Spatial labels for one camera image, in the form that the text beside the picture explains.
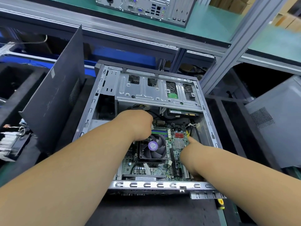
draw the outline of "motherboard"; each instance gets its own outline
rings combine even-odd
[[[122,162],[122,179],[192,181],[180,162],[180,153],[189,144],[186,126],[162,121],[153,124],[148,139],[131,144]]]

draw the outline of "purple fan sticker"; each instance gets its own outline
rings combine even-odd
[[[157,142],[156,141],[150,141],[149,143],[148,143],[148,149],[150,149],[151,151],[156,151],[156,150],[158,150],[158,144],[157,144]]]

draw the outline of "finger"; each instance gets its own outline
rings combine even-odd
[[[188,141],[189,141],[189,143],[199,143],[197,140],[195,140],[192,137],[188,137]]]

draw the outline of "rear case fan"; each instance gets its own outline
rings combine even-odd
[[[146,162],[149,166],[165,163],[167,160],[165,137],[153,134],[139,144],[139,161]]]

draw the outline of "hand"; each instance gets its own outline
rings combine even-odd
[[[202,149],[207,148],[192,137],[188,137],[189,144],[181,151],[180,161],[196,180],[202,180],[197,172],[198,159]]]
[[[133,141],[145,140],[151,135],[153,117],[144,110],[125,110],[114,119],[127,126],[129,132],[133,132]]]

